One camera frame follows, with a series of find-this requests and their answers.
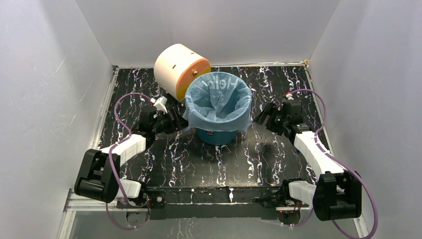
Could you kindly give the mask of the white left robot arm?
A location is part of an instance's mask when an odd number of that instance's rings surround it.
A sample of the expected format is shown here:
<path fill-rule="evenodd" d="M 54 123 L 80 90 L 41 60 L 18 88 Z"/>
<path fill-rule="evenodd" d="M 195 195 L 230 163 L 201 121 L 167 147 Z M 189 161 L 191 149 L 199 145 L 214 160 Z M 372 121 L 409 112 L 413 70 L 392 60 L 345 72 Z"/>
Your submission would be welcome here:
<path fill-rule="evenodd" d="M 149 199 L 147 187 L 138 181 L 121 179 L 118 170 L 148 150 L 157 134 L 172 134 L 187 126 L 188 121 L 176 108 L 158 110 L 147 106 L 131 128 L 131 134 L 121 142 L 85 152 L 74 186 L 75 194 L 105 203 L 121 200 L 124 204 L 145 206 Z"/>

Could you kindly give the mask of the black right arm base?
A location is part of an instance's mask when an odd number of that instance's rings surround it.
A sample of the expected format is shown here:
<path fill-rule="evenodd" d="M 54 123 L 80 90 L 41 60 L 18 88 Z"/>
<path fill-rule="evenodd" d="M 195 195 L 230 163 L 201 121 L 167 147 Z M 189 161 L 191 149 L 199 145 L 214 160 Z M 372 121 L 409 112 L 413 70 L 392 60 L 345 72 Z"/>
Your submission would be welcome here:
<path fill-rule="evenodd" d="M 282 188 L 264 191 L 259 197 L 252 198 L 251 202 L 258 203 L 264 208 L 276 209 L 277 218 L 282 226 L 301 226 L 313 215 L 313 209 L 311 209 L 310 213 L 302 219 L 301 210 L 305 204 L 300 200 L 291 198 L 288 192 Z"/>

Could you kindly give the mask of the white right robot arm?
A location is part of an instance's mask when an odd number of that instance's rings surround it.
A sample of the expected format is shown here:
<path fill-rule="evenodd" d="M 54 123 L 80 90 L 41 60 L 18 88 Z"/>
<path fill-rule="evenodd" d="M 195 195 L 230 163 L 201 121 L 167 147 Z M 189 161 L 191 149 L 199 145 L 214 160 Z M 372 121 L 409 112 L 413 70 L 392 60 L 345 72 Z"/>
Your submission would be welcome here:
<path fill-rule="evenodd" d="M 362 184 L 355 174 L 330 159 L 324 146 L 317 146 L 318 136 L 304 122 L 300 101 L 284 100 L 281 106 L 267 103 L 253 121 L 288 138 L 317 177 L 314 185 L 301 178 L 285 179 L 274 193 L 276 201 L 286 206 L 296 202 L 308 205 L 321 221 L 361 216 Z"/>

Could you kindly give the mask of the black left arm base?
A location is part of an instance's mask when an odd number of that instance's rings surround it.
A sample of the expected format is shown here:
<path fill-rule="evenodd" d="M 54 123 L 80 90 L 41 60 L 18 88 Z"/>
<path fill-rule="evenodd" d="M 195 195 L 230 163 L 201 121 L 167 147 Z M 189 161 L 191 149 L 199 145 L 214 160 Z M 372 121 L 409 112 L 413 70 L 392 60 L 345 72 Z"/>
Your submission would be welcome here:
<path fill-rule="evenodd" d="M 118 199 L 116 207 L 126 211 L 128 226 L 139 226 L 147 222 L 153 209 L 165 207 L 166 193 L 162 190 L 141 189 L 135 198 L 128 198 L 126 204 Z"/>

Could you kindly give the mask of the translucent blue plastic bag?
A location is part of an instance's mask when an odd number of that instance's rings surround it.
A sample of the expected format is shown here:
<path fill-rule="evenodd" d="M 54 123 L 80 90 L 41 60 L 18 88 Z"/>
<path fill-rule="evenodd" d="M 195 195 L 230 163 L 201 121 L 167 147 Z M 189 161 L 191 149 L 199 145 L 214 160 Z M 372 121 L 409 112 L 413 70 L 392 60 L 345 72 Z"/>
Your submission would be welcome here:
<path fill-rule="evenodd" d="M 251 104 L 251 89 L 240 77 L 210 72 L 188 86 L 183 118 L 189 128 L 246 132 L 252 125 Z"/>

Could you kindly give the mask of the teal plastic trash bin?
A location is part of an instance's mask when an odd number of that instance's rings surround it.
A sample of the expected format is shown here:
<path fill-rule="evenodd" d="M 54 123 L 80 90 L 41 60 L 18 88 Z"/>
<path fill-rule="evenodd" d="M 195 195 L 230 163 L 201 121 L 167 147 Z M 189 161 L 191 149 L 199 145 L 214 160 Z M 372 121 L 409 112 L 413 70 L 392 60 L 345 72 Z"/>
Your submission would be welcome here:
<path fill-rule="evenodd" d="M 196 133 L 201 141 L 219 146 L 231 143 L 236 138 L 238 131 L 207 131 L 197 128 Z"/>

